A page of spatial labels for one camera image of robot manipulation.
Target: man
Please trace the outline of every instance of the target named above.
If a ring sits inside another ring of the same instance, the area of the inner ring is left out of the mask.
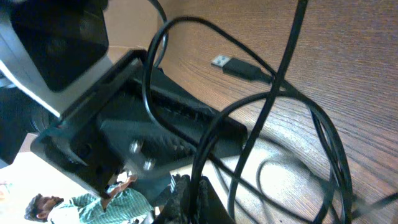
[[[136,180],[137,177],[129,177],[124,183],[114,186],[109,193],[111,198],[107,200],[85,194],[64,202],[62,198],[38,194],[26,208],[25,219],[54,224],[129,221],[153,210],[141,193],[127,188]]]

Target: striped shirt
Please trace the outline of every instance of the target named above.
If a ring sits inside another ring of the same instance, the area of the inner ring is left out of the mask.
[[[101,199],[90,194],[71,198],[52,209],[48,221],[61,223],[122,223],[153,210],[139,192],[127,188],[117,193],[103,210]]]

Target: green shirt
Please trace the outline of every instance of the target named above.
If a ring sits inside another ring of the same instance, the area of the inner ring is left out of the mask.
[[[59,223],[122,223],[153,210],[139,192],[127,188],[110,201],[104,211],[101,199],[90,194],[71,198],[52,209],[48,221]]]

